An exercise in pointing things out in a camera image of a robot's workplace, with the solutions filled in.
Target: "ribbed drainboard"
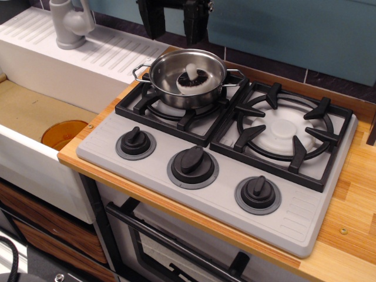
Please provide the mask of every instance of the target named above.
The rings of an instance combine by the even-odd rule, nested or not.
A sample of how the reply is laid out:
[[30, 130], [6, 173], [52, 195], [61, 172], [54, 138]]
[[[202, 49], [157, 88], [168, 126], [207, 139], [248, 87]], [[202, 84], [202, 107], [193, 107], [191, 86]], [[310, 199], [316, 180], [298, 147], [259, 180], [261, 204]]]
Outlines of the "ribbed drainboard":
[[31, 7], [0, 25], [0, 40], [126, 83], [134, 80], [134, 68], [152, 63], [167, 48], [163, 43], [98, 25], [86, 36], [87, 42], [74, 50], [59, 49], [55, 39], [51, 13], [38, 8]]

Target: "wooden drawer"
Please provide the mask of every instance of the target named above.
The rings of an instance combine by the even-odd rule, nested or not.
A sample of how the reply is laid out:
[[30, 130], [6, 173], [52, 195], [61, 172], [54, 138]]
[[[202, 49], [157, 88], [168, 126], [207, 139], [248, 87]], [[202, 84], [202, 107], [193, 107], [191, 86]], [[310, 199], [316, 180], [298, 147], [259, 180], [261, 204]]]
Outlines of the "wooden drawer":
[[27, 241], [36, 248], [49, 253], [104, 282], [115, 282], [112, 272], [108, 269], [94, 263], [92, 260], [73, 251], [59, 241], [39, 232], [37, 229], [25, 225], [18, 220], [14, 220], [14, 222]]
[[0, 201], [21, 216], [32, 221], [56, 237], [83, 251], [100, 263], [107, 259], [94, 231], [78, 225], [56, 210], [31, 199], [30, 195], [20, 193], [8, 182], [0, 181]]

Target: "white faucet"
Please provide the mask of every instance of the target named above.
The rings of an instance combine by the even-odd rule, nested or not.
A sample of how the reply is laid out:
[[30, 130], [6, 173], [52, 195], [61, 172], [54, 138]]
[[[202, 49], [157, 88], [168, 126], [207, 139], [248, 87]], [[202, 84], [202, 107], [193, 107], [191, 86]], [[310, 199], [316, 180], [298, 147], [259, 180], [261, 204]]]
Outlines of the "white faucet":
[[80, 0], [83, 12], [76, 12], [71, 0], [50, 0], [56, 43], [61, 49], [75, 49], [82, 46], [85, 35], [95, 28], [88, 0]]

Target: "black knob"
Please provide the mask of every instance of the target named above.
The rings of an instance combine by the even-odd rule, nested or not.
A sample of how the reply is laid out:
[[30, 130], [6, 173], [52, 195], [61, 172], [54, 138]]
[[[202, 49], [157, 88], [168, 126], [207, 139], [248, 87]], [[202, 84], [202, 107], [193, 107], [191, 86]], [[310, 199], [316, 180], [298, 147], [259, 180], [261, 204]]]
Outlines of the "black knob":
[[243, 201], [254, 209], [266, 209], [276, 199], [273, 186], [264, 176], [249, 180], [241, 188], [240, 195]]
[[136, 156], [146, 152], [150, 148], [150, 144], [148, 135], [136, 126], [123, 135], [120, 148], [124, 153]]
[[195, 146], [175, 156], [171, 171], [181, 182], [197, 184], [213, 175], [214, 163], [201, 146]]

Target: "cabinet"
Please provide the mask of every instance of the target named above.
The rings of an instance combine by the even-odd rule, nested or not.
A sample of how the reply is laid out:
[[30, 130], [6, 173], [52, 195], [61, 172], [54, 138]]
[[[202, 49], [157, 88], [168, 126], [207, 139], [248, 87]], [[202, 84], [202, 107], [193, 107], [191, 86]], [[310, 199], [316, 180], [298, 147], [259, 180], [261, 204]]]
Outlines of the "cabinet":
[[93, 226], [76, 220], [2, 179], [0, 201], [1, 209], [12, 216], [28, 244], [100, 281], [114, 282]]

